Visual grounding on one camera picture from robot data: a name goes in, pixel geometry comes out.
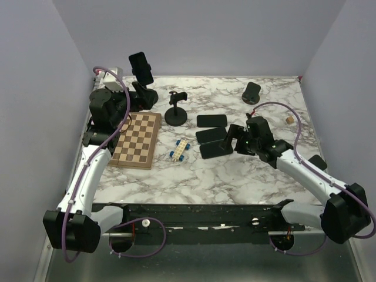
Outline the black phone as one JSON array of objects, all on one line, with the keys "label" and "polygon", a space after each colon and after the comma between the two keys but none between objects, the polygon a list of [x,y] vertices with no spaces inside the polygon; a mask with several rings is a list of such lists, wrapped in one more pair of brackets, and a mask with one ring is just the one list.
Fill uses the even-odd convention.
[{"label": "black phone", "polygon": [[225,127],[216,127],[196,132],[196,139],[198,144],[203,145],[206,143],[223,140],[226,137],[226,135],[227,130]]},{"label": "black phone", "polygon": [[144,52],[138,52],[130,55],[129,62],[132,67],[132,74],[142,86],[147,86],[154,82],[151,73],[152,68],[148,63]]},{"label": "black phone", "polygon": [[221,156],[232,154],[233,153],[232,147],[228,147],[227,149],[224,149],[221,147],[222,143],[223,143],[222,140],[218,140],[215,142],[200,145],[199,149],[200,149],[202,159],[212,159],[215,157],[221,157]]},{"label": "black phone", "polygon": [[227,116],[226,115],[198,115],[197,116],[198,127],[226,127]]}]

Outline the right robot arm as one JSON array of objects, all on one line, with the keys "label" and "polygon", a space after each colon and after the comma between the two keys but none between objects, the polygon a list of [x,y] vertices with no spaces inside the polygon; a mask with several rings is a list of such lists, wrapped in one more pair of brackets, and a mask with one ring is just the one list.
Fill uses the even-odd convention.
[{"label": "right robot arm", "polygon": [[320,207],[304,207],[295,202],[282,204],[270,216],[271,225],[284,230],[299,223],[322,230],[335,243],[343,244],[358,232],[375,223],[365,190],[359,184],[346,184],[311,164],[285,140],[275,140],[268,121],[249,117],[245,126],[232,124],[221,144],[239,154],[258,156],[300,183],[321,203]]}]

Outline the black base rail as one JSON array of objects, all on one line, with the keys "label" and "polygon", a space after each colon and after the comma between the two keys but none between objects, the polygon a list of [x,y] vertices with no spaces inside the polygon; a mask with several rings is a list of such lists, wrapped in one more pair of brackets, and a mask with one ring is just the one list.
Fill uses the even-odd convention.
[{"label": "black base rail", "polygon": [[350,234],[333,200],[326,206],[283,200],[275,205],[233,204],[120,204],[124,223],[135,219],[157,219],[149,227],[136,226],[139,244],[156,244],[157,228],[164,226],[169,244],[267,244],[268,234],[278,237],[292,228],[321,229],[335,243],[343,244]]}]

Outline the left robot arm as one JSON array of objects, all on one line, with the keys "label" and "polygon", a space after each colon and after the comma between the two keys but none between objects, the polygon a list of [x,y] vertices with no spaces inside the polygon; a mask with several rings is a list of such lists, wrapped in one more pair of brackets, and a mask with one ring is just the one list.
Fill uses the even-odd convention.
[{"label": "left robot arm", "polygon": [[130,217],[119,206],[92,211],[100,178],[120,138],[120,128],[130,112],[150,110],[158,100],[153,89],[132,82],[133,91],[107,87],[89,96],[91,117],[83,135],[82,155],[76,173],[56,210],[48,210],[43,225],[53,248],[93,253],[103,233],[114,228],[126,231]]}]

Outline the wooden chessboard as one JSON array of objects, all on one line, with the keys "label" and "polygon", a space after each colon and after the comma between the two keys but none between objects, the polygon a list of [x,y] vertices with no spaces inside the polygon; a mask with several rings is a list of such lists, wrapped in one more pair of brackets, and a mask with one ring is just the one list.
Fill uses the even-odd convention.
[{"label": "wooden chessboard", "polygon": [[151,169],[162,115],[132,112],[120,131],[109,166]]}]

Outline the black phone stand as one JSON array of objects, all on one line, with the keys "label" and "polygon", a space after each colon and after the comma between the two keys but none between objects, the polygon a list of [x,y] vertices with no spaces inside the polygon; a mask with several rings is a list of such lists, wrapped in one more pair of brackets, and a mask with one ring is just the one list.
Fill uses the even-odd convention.
[{"label": "black phone stand", "polygon": [[182,100],[187,100],[187,93],[186,92],[176,92],[171,91],[170,93],[170,101],[169,105],[172,105],[172,108],[166,111],[165,121],[170,126],[181,126],[187,121],[187,112],[177,106],[177,103]]},{"label": "black phone stand", "polygon": [[151,66],[148,63],[134,64],[132,73],[136,77],[132,82],[135,89],[132,105],[137,110],[150,110],[159,99],[157,92],[147,87],[154,82]]}]

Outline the toy car with blue wheels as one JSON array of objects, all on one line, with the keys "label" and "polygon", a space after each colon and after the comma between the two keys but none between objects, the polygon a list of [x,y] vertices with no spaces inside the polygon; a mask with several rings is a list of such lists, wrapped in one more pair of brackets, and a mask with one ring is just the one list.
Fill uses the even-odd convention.
[{"label": "toy car with blue wheels", "polygon": [[190,149],[190,144],[187,140],[179,139],[176,141],[176,148],[175,150],[172,150],[169,154],[170,158],[174,162],[182,162],[184,159],[183,153],[185,150]]}]

